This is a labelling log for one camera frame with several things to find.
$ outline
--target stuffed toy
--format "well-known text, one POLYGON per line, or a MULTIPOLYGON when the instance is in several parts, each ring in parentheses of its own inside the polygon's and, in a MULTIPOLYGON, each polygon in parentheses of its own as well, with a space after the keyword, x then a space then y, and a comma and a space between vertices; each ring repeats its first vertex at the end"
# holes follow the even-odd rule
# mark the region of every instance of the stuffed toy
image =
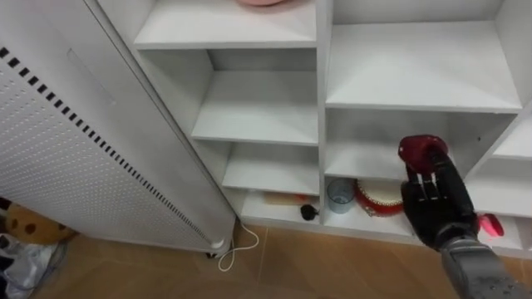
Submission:
POLYGON ((7 209, 6 229, 23 243, 50 245, 74 235, 74 231, 18 204, 7 209))

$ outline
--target white perforated cabinet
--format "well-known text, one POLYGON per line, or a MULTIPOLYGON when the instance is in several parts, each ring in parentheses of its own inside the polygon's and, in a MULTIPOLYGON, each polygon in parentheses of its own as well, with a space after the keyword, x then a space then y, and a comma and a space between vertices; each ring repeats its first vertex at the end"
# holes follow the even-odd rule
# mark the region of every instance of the white perforated cabinet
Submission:
POLYGON ((226 251, 234 213, 175 124, 83 1, 75 26, 47 4, 0 2, 0 196, 95 238, 226 251))

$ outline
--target red round tin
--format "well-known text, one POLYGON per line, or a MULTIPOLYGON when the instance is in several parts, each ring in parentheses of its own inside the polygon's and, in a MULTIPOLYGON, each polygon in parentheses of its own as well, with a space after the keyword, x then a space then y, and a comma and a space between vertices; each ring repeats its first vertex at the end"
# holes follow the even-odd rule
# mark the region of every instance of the red round tin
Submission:
POLYGON ((389 217, 402 212, 401 182, 358 180, 355 196, 370 216, 389 217))

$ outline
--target perforated panel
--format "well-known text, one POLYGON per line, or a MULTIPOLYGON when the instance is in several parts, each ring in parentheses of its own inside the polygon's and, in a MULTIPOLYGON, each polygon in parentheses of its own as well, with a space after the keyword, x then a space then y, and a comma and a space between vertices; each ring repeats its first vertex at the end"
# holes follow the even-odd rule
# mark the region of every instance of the perforated panel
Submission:
POLYGON ((0 195, 100 238, 211 248, 153 182, 1 44, 0 195))

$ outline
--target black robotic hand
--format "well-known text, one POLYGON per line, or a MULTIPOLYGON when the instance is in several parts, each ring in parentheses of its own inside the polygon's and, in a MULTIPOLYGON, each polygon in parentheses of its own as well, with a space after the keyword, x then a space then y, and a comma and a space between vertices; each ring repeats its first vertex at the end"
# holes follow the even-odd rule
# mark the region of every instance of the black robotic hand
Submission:
POLYGON ((403 206, 417 237, 437 251, 451 239, 476 238, 479 222, 473 203, 446 152, 437 146, 425 146, 419 153, 430 163, 432 174, 425 171, 418 175, 416 167, 401 155, 408 173, 408 182, 401 188, 403 206))

